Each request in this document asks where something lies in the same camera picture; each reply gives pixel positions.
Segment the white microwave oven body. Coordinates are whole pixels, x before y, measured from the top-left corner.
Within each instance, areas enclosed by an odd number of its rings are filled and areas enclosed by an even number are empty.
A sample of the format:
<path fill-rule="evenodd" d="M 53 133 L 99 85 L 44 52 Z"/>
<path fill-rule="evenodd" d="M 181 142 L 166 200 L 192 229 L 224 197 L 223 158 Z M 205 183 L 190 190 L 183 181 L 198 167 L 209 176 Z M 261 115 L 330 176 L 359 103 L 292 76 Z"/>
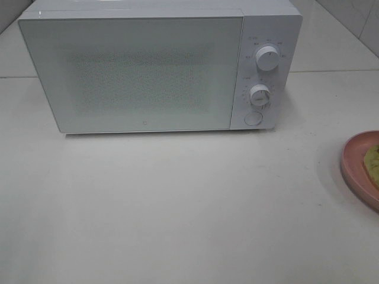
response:
<path fill-rule="evenodd" d="M 230 127 L 225 130 L 273 128 L 303 21 L 289 1 L 35 1 L 21 14 L 18 26 L 20 20 L 214 17 L 243 20 L 232 115 Z M 275 69 L 265 72 L 257 67 L 255 53 L 269 44 L 278 48 L 280 60 Z M 250 104 L 250 89 L 257 84 L 266 85 L 271 93 L 264 106 Z M 254 111 L 262 113 L 262 122 L 246 125 L 245 116 Z"/>

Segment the white microwave door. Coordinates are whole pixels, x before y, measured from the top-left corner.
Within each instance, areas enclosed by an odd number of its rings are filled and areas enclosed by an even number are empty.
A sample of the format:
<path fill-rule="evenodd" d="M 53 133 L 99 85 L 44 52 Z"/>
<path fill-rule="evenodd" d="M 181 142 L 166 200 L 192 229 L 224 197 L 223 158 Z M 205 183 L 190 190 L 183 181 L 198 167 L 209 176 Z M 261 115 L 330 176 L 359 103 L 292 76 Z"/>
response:
<path fill-rule="evenodd" d="M 225 130 L 241 17 L 20 20 L 61 133 Z"/>

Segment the pink round plate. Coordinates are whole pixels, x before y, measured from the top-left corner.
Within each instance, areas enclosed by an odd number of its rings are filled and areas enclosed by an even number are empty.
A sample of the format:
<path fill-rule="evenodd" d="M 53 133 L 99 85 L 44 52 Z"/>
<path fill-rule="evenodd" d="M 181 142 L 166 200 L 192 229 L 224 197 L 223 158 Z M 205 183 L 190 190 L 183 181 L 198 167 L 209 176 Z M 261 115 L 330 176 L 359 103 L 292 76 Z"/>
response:
<path fill-rule="evenodd" d="M 371 180 L 364 165 L 370 147 L 378 145 L 378 130 L 352 136 L 341 153 L 341 174 L 356 197 L 378 213 L 378 186 Z"/>

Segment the toast sandwich with lettuce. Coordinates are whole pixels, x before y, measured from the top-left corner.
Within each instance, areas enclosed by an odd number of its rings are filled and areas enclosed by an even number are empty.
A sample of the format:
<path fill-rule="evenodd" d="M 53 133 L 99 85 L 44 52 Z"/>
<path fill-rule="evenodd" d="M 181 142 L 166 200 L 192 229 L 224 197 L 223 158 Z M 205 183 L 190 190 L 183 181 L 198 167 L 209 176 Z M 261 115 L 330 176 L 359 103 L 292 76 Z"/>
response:
<path fill-rule="evenodd" d="M 379 185 L 379 153 L 378 145 L 370 147 L 364 156 L 364 165 L 367 173 L 376 188 Z"/>

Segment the lower white timer knob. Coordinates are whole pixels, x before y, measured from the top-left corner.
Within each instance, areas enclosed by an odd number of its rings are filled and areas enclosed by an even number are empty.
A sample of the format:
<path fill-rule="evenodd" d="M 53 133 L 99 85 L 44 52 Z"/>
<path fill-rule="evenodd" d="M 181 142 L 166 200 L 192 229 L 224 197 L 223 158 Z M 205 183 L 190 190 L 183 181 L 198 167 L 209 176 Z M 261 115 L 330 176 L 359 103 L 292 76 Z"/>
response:
<path fill-rule="evenodd" d="M 257 84 L 250 89 L 250 104 L 262 107 L 270 100 L 270 90 L 266 85 Z"/>

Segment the round white door button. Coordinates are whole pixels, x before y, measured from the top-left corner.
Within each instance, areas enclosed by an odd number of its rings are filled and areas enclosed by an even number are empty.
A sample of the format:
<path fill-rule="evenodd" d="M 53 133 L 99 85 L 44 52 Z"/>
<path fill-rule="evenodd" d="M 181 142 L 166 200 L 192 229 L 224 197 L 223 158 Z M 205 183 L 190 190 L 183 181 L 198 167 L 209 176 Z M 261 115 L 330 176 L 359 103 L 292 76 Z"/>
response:
<path fill-rule="evenodd" d="M 244 118 L 244 122 L 249 126 L 256 126 L 262 122 L 263 115 L 258 111 L 251 112 L 247 114 Z"/>

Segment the upper white power knob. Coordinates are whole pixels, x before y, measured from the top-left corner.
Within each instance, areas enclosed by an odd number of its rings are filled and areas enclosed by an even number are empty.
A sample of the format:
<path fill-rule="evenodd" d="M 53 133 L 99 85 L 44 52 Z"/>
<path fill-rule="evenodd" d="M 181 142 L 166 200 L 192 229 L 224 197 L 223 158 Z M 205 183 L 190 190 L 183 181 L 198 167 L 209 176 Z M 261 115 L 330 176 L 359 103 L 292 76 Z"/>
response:
<path fill-rule="evenodd" d="M 280 52 L 275 45 L 269 44 L 260 47 L 255 53 L 257 67 L 265 72 L 275 69 L 280 60 Z"/>

